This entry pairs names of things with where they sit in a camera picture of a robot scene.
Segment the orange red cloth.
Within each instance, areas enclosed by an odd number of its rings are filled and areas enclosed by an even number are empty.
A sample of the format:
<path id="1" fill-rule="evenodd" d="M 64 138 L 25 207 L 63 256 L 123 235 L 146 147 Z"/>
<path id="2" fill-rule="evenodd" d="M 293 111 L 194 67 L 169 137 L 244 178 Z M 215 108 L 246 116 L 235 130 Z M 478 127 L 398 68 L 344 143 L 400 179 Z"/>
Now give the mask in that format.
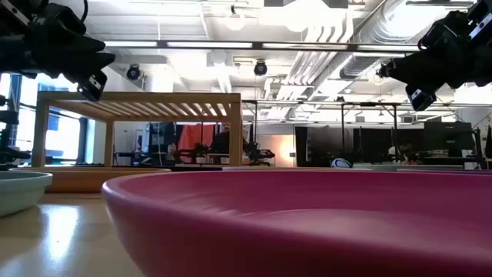
<path id="1" fill-rule="evenodd" d="M 183 125 L 178 150 L 192 150 L 196 144 L 211 146 L 214 134 L 214 125 Z"/>

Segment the white round ceiling lamp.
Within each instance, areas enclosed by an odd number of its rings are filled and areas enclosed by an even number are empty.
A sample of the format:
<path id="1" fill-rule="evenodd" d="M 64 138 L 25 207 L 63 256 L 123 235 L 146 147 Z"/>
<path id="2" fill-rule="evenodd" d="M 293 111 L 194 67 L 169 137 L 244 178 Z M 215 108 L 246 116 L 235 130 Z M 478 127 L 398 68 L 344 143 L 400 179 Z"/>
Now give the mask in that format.
<path id="1" fill-rule="evenodd" d="M 245 25 L 245 15 L 239 12 L 235 5 L 231 5 L 227 14 L 226 26 L 232 31 L 240 31 Z"/>

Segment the black metal frame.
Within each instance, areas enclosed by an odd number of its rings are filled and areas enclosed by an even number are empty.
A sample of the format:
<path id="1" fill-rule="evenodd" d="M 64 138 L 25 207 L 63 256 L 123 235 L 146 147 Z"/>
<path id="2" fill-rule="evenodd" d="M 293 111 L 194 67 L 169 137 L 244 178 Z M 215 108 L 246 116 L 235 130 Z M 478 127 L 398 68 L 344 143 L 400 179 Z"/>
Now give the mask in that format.
<path id="1" fill-rule="evenodd" d="M 310 102 L 310 101 L 285 101 L 285 100 L 243 100 L 242 103 L 244 105 L 252 104 L 255 107 L 254 110 L 254 124 L 258 124 L 258 105 L 259 104 L 280 104 L 280 105 L 335 105 L 341 111 L 341 120 L 339 123 L 341 124 L 341 136 L 342 136 L 342 148 L 340 150 L 340 155 L 345 158 L 346 157 L 346 146 L 345 146 L 345 114 L 348 112 L 348 109 L 345 110 L 344 107 L 350 106 L 352 108 L 358 106 L 359 108 L 363 107 L 383 107 L 389 115 L 391 115 L 394 119 L 393 127 L 391 129 L 391 138 L 392 145 L 395 147 L 396 154 L 398 154 L 398 140 L 397 140 L 397 107 L 400 103 L 396 102 Z"/>

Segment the black computer monitor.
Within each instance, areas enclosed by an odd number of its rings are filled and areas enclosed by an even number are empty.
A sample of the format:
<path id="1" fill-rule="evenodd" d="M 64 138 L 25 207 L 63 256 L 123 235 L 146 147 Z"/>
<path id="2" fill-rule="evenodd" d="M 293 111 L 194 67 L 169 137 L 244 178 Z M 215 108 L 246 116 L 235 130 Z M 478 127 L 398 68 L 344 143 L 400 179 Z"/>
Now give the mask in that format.
<path id="1" fill-rule="evenodd" d="M 469 122 L 425 122 L 426 150 L 473 150 L 475 147 Z"/>

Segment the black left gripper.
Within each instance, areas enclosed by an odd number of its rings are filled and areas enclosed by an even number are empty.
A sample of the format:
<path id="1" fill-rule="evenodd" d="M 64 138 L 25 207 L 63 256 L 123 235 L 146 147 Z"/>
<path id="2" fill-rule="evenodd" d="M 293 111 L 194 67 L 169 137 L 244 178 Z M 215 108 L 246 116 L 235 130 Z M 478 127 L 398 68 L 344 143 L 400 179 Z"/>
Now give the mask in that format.
<path id="1" fill-rule="evenodd" d="M 37 71 L 63 73 L 73 82 L 81 82 L 115 61 L 114 54 L 99 53 L 105 49 L 105 43 L 86 37 L 85 26 L 66 6 L 49 4 L 37 23 Z"/>

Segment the overhead light bar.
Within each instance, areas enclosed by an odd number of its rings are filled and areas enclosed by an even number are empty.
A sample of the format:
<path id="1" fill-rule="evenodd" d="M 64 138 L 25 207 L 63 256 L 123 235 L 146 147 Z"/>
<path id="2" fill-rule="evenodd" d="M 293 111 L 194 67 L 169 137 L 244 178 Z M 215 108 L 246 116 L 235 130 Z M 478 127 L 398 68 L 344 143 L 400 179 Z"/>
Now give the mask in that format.
<path id="1" fill-rule="evenodd" d="M 416 45 L 407 44 L 355 44 L 340 42 L 246 42 L 211 40 L 114 40 L 106 41 L 107 48 L 142 49 L 187 49 L 187 50 L 249 50 L 249 51 L 293 51 L 293 52 L 418 52 Z"/>

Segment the black partition panel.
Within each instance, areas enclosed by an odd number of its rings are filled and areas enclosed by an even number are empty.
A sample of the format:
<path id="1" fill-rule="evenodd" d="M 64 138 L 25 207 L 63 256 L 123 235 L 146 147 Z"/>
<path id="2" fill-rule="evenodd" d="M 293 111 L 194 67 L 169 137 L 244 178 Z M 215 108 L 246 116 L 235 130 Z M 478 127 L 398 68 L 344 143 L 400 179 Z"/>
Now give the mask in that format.
<path id="1" fill-rule="evenodd" d="M 393 145 L 391 130 L 377 128 L 297 127 L 297 165 L 328 167 L 335 158 L 351 164 L 378 163 Z"/>

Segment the magenta plastic plate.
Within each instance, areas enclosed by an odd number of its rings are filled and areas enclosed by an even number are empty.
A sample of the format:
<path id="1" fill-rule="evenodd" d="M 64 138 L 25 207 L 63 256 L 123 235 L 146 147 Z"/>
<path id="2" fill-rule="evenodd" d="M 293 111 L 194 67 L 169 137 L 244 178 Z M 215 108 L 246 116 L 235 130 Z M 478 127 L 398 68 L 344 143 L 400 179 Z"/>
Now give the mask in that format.
<path id="1" fill-rule="evenodd" d="M 102 195 L 147 277 L 492 277 L 492 175 L 180 172 Z"/>

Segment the slatted wooden shelf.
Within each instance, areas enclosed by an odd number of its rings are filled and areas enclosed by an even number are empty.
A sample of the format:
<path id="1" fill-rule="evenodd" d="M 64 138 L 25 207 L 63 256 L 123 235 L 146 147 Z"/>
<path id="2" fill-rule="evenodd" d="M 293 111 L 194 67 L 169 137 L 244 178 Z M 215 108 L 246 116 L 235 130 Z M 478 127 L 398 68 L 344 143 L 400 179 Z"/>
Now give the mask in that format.
<path id="1" fill-rule="evenodd" d="M 236 93 L 106 92 L 91 102 L 76 92 L 39 92 L 35 107 L 32 166 L 45 165 L 45 142 L 51 107 L 106 124 L 105 166 L 113 166 L 116 122 L 225 122 L 230 125 L 229 165 L 243 160 L 242 101 Z"/>

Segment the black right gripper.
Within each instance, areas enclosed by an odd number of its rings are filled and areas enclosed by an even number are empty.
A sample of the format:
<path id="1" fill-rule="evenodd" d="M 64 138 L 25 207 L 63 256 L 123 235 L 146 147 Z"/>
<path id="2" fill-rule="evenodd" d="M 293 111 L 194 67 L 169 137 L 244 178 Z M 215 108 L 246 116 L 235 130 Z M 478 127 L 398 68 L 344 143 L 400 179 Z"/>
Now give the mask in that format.
<path id="1" fill-rule="evenodd" d="M 405 92 L 435 93 L 444 84 L 459 88 L 477 81 L 476 17 L 452 11 L 418 42 L 420 52 L 387 63 L 387 75 L 405 83 Z"/>

